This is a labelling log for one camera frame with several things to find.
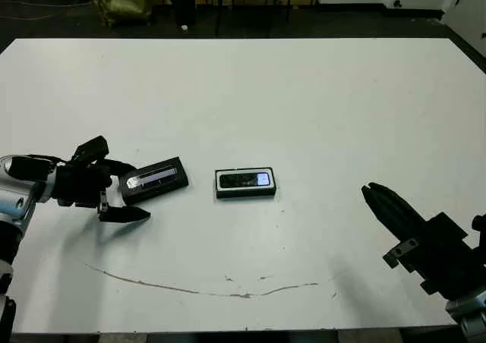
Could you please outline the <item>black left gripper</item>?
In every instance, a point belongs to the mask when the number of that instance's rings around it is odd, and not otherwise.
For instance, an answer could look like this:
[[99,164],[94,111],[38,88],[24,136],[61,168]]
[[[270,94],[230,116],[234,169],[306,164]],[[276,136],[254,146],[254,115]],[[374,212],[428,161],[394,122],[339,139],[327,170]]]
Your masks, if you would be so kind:
[[128,163],[105,159],[89,165],[58,165],[51,198],[59,206],[97,209],[101,222],[142,222],[151,216],[149,212],[138,207],[109,207],[106,196],[111,175],[124,176],[134,170]]

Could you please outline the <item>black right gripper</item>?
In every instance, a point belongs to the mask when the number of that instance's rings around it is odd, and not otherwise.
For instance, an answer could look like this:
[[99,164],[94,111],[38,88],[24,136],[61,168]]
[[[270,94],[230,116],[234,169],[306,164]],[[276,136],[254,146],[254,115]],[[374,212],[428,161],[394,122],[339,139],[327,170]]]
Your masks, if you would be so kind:
[[422,289],[453,301],[485,286],[485,266],[463,239],[466,232],[441,212],[425,220],[395,191],[371,182],[361,187],[366,204],[398,240],[383,256],[390,268],[402,265],[422,278]]

